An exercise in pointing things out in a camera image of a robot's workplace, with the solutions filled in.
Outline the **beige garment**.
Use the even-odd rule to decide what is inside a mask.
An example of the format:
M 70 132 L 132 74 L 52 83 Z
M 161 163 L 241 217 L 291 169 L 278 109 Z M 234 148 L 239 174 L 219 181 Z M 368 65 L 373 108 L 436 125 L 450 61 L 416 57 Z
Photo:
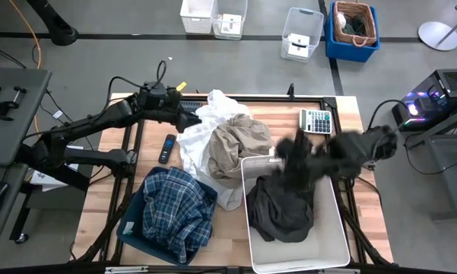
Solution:
M 220 185 L 236 189 L 241 184 L 241 161 L 268 155 L 273 142 L 268 125 L 238 113 L 221 123 L 208 141 L 208 173 Z

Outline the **dark cloth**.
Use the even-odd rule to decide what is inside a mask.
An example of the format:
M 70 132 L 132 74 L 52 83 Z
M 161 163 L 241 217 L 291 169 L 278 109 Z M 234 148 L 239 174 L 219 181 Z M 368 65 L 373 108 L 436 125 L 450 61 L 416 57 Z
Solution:
M 346 24 L 342 28 L 342 31 L 344 33 L 350 35 L 358 35 L 362 37 L 365 37 L 367 35 L 366 27 L 362 16 L 356 15 L 354 17 L 350 17 L 345 14 L 344 18 L 346 20 Z

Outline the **white desk calculator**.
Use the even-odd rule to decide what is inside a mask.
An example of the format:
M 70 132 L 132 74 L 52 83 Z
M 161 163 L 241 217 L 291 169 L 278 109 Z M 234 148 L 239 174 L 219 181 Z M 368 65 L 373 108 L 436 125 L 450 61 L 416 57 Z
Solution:
M 331 135 L 332 114 L 327 110 L 300 111 L 300 128 L 310 134 Z

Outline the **white cardboard box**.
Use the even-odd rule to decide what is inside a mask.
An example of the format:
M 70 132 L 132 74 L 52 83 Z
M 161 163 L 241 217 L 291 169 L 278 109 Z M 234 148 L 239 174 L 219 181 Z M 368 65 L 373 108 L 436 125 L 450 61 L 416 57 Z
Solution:
M 222 14 L 221 33 L 227 35 L 240 35 L 243 17 L 238 14 Z
M 297 33 L 288 35 L 289 46 L 287 56 L 292 59 L 307 59 L 309 57 L 310 37 Z

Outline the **grey desk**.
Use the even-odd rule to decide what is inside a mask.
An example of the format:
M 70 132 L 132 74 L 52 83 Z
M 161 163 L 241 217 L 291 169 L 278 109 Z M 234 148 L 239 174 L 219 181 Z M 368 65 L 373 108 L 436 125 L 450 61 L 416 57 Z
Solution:
M 8 112 L 11 120 L 0 119 L 0 183 L 8 186 L 0 209 L 0 237 L 28 170 L 15 158 L 51 77 L 45 69 L 0 68 L 0 103 L 12 102 L 17 96 L 16 87 L 26 91 L 19 96 L 18 108 Z

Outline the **blue plastic crate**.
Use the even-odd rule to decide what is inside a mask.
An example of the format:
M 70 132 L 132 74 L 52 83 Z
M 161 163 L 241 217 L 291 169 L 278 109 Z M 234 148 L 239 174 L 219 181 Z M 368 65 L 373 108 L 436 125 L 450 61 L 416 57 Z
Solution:
M 328 18 L 325 22 L 325 54 L 328 58 L 343 59 L 354 62 L 366 62 L 380 48 L 379 32 L 376 32 L 376 42 L 371 46 L 356 47 L 353 43 L 335 41 L 334 34 L 334 3 L 330 4 Z

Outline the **black table frame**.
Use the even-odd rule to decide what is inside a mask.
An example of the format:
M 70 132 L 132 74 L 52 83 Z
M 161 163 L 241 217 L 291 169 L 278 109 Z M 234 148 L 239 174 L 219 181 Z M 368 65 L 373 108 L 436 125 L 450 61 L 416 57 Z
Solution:
M 240 95 L 255 119 L 269 126 L 273 140 L 290 135 L 298 123 L 302 109 L 325 109 L 332 112 L 334 127 L 343 131 L 363 131 L 357 100 L 352 96 L 296 96 L 291 100 L 287 95 Z M 176 134 L 169 123 L 147 121 L 142 130 L 141 144 L 133 190 L 137 190 L 151 168 L 157 166 L 160 147 L 167 134 Z M 116 183 L 108 170 L 94 169 L 94 185 L 86 194 L 75 241 L 70 246 L 70 257 L 79 258 L 94 243 L 104 229 L 110 209 L 120 204 L 127 183 Z M 353 218 L 373 247 L 389 262 L 393 261 L 392 251 L 382 213 L 376 182 L 371 170 L 364 169 L 356 179 L 352 190 L 341 183 L 341 197 Z M 216 208 L 214 214 L 214 235 L 206 248 L 200 250 L 192 261 L 193 267 L 237 269 L 240 274 L 252 272 L 247 225 L 242 207 L 233 211 Z

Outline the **small white lattice basket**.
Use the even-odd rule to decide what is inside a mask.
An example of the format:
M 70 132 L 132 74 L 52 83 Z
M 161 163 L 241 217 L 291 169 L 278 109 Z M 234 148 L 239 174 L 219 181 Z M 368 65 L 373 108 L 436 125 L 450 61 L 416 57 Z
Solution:
M 180 17 L 186 33 L 209 34 L 214 0 L 182 0 Z

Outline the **black computer tower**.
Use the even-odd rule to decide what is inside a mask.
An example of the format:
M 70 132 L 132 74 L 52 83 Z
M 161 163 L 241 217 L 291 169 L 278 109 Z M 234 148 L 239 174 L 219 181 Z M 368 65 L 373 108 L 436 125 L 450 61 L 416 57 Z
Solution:
M 401 132 L 430 129 L 454 113 L 457 113 L 457 68 L 435 70 L 392 108 Z

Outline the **white garment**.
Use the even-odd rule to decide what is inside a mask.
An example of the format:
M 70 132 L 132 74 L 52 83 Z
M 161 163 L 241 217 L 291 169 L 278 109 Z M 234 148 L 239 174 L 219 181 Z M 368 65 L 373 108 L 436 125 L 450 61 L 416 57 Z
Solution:
M 217 204 L 226 211 L 232 211 L 241 205 L 243 191 L 240 186 L 235 189 L 222 186 L 211 177 L 208 172 L 208 142 L 212 132 L 221 123 L 239 113 L 251 115 L 246 105 L 239 104 L 220 90 L 213 90 L 208 94 L 207 103 L 195 111 L 202 122 L 185 129 L 176 139 L 183 170 L 215 190 Z

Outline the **black garment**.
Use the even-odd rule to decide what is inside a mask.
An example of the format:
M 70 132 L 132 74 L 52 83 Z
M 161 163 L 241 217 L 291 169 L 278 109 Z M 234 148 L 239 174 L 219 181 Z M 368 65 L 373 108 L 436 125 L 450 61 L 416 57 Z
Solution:
M 315 185 L 298 188 L 279 168 L 256 178 L 246 194 L 249 226 L 266 242 L 299 243 L 314 225 Z

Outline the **brown wicker basket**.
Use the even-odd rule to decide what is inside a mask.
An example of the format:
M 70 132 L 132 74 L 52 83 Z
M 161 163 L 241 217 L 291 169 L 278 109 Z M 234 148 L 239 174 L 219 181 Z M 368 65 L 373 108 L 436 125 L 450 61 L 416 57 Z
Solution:
M 342 43 L 353 43 L 356 47 L 371 46 L 376 42 L 376 19 L 374 18 L 371 8 L 368 4 L 359 2 L 358 0 L 355 0 L 355 2 L 337 1 L 334 4 L 333 19 L 335 23 L 334 32 L 336 41 Z M 362 37 L 344 33 L 340 28 L 340 24 L 336 18 L 338 11 L 341 11 L 350 17 L 354 17 L 356 15 L 362 16 L 367 35 Z

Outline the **blue white-striped fabric bin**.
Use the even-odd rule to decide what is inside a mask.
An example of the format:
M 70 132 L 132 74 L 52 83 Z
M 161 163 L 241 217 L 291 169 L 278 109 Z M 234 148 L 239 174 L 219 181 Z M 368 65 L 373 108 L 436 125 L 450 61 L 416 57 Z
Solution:
M 151 169 L 148 175 L 161 168 L 169 169 L 164 167 L 154 167 Z M 167 249 L 144 238 L 142 234 L 142 213 L 144 209 L 142 187 L 143 183 L 139 187 L 138 191 L 133 194 L 133 197 L 129 203 L 129 207 L 126 209 L 125 214 L 122 216 L 119 227 L 116 231 L 118 239 L 131 247 L 155 256 L 156 258 L 167 261 L 168 263 L 176 264 L 179 266 L 190 264 L 198 251 L 193 254 L 191 260 L 187 264 L 178 264 L 174 261 L 174 256 L 172 253 L 168 252 Z

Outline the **blue plaid shirt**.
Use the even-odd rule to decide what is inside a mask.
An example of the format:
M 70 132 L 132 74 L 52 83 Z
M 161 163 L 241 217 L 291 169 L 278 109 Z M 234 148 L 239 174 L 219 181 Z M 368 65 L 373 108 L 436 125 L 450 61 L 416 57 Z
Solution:
M 177 167 L 155 170 L 142 187 L 142 234 L 187 264 L 213 231 L 217 192 Z

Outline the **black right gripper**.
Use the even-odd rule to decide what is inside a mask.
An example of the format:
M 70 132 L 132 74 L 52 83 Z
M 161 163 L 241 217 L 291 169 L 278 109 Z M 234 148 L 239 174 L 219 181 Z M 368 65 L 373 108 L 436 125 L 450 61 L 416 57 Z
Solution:
M 313 143 L 302 129 L 294 141 L 283 138 L 275 146 L 277 158 L 288 159 L 288 173 L 306 179 L 319 179 L 326 175 L 325 161 L 313 154 Z

